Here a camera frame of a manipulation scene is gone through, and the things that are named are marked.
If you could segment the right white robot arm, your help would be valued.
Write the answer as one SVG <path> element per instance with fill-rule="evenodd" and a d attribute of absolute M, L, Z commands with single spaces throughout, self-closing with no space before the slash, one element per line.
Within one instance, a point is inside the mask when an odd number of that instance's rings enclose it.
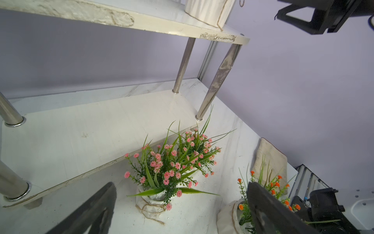
<path fill-rule="evenodd" d="M 288 1 L 275 18 L 311 35 L 336 33 L 350 17 L 368 16 L 374 27 L 373 1 Z M 300 217 L 322 234 L 372 234 L 374 191 L 351 192 L 333 188 L 309 190 L 293 201 L 302 207 Z"/>

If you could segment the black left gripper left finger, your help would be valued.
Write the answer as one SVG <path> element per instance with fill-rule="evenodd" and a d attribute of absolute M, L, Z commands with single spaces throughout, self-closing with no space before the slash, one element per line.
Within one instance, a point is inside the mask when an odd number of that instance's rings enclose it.
<path fill-rule="evenodd" d="M 49 230 L 49 234 L 107 234 L 116 203 L 116 187 L 109 182 Z"/>

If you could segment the pink flower pot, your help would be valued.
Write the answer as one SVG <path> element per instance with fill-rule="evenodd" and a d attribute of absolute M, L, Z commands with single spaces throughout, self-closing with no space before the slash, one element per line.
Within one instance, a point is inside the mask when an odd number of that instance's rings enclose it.
<path fill-rule="evenodd" d="M 229 133 L 208 137 L 209 120 L 202 128 L 173 131 L 167 129 L 163 143 L 152 147 L 144 141 L 141 151 L 132 156 L 125 154 L 133 172 L 127 171 L 124 178 L 130 178 L 137 185 L 135 206 L 144 218 L 162 225 L 161 215 L 172 209 L 172 199 L 184 194 L 199 194 L 199 182 L 193 178 L 196 172 L 204 177 L 215 174 L 215 156 L 222 151 L 216 142 Z"/>

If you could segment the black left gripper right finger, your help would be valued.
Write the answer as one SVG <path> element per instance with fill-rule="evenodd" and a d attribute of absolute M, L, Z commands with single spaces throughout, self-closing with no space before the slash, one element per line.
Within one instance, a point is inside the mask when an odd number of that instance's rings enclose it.
<path fill-rule="evenodd" d="M 257 234 L 316 234 L 257 182 L 247 186 L 247 202 Z"/>

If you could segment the orange flower pot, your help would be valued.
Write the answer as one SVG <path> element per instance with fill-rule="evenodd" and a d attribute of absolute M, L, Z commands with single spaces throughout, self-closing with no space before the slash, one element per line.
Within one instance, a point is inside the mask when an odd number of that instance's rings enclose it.
<path fill-rule="evenodd" d="M 191 17 L 223 31 L 235 0 L 188 0 L 185 12 Z"/>
<path fill-rule="evenodd" d="M 254 172 L 251 169 L 248 169 L 246 174 L 241 175 L 237 180 L 241 199 L 230 203 L 218 214 L 217 228 L 220 234 L 257 234 L 246 196 L 247 186 L 250 182 L 258 183 L 257 179 L 254 177 Z M 273 185 L 261 186 L 264 187 L 272 196 L 280 201 L 287 209 L 294 213 L 305 224 L 314 228 L 317 231 L 317 234 L 321 234 L 314 226 L 310 224 L 309 221 L 305 221 L 300 217 L 302 207 L 296 204 L 290 198 L 286 197 L 288 192 L 285 192 L 284 190 L 275 192 L 275 190 L 273 189 Z M 286 187 L 288 189 L 290 187 L 289 180 Z"/>

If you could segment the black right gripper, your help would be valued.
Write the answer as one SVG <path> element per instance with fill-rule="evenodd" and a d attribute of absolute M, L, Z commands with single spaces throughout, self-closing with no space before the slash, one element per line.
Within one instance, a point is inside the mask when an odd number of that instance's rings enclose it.
<path fill-rule="evenodd" d="M 322 35 L 324 32 L 336 33 L 350 17 L 368 16 L 368 24 L 374 28 L 374 2 L 365 0 L 356 1 L 326 1 L 326 0 L 294 0 L 285 1 L 287 7 L 280 9 L 275 19 L 291 24 L 311 35 Z M 306 7 L 314 9 L 310 21 L 297 19 L 289 13 Z"/>

